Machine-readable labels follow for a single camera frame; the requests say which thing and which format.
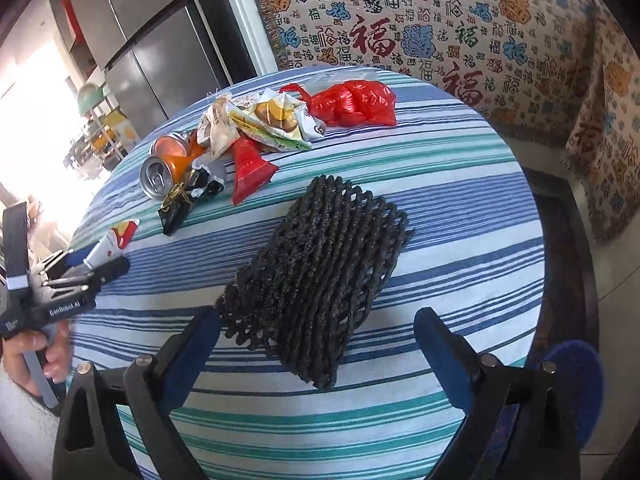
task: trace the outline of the red object on wall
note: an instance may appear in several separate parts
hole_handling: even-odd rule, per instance
[[[65,8],[66,21],[69,24],[71,35],[74,37],[74,42],[84,43],[84,35],[78,23],[78,18],[76,18],[74,6],[71,5],[71,0],[62,0],[62,6]]]
[[[238,205],[256,190],[271,180],[278,171],[275,164],[267,162],[260,156],[258,148],[249,137],[242,136],[232,146],[236,162],[236,186],[233,202]]]
[[[314,96],[297,83],[280,89],[280,92],[295,91],[302,96],[309,113],[327,126],[396,126],[396,95],[380,81],[345,81]]]

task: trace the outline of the blue round object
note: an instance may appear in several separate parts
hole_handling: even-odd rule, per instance
[[[589,440],[602,410],[604,373],[596,350],[581,340],[554,346],[544,361],[556,364],[556,383],[574,409],[578,446]]]

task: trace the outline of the table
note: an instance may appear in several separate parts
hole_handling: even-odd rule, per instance
[[[234,95],[335,68],[295,69],[235,85]],[[142,142],[96,195],[72,245],[95,242],[117,221],[139,218],[129,273],[105,286],[72,330],[74,366],[121,367],[156,352],[196,308],[214,304],[249,262],[292,200],[319,174],[341,175],[384,194],[416,234],[366,322],[356,331],[331,393],[274,359],[224,337],[172,419],[211,478],[423,478],[463,413],[449,405],[418,350],[414,313],[432,306],[476,351],[521,365],[542,303],[542,228],[510,149],[475,111],[436,87],[378,71],[398,96],[398,126],[332,129],[306,153],[272,153],[280,171],[237,207],[231,188],[199,205],[173,236],[138,184],[160,134],[194,127],[213,97],[197,102]],[[234,170],[228,162],[230,177]],[[138,463],[157,478],[121,409]]]

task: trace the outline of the black mesh bag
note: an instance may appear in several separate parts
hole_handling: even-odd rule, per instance
[[[219,298],[226,336],[331,389],[347,342],[414,234],[407,223],[384,197],[316,177]]]

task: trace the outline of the patterned fabric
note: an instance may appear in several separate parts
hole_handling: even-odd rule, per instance
[[[431,82],[492,123],[566,145],[598,238],[635,210],[640,62],[599,0],[257,1],[281,68],[358,64]]]
[[[277,89],[312,73],[280,72],[231,91]],[[172,414],[213,479],[423,478],[463,416],[417,349],[412,323],[423,306],[505,364],[521,365],[530,348],[544,249],[518,163],[460,101],[404,75],[378,75],[398,96],[398,126],[332,128],[309,152],[266,155],[280,167],[270,184],[236,207],[226,190],[165,237],[138,171],[153,139],[194,127],[213,97],[196,103],[125,158],[74,236],[74,246],[85,246],[114,222],[142,220],[127,248],[129,272],[104,287],[72,331],[75,365],[112,368],[156,352],[196,307],[213,304],[316,175],[339,174],[407,211],[415,236],[354,333],[332,392],[221,336],[185,406]],[[233,177],[231,161],[228,170]],[[120,414],[145,476],[157,478],[129,410]]]

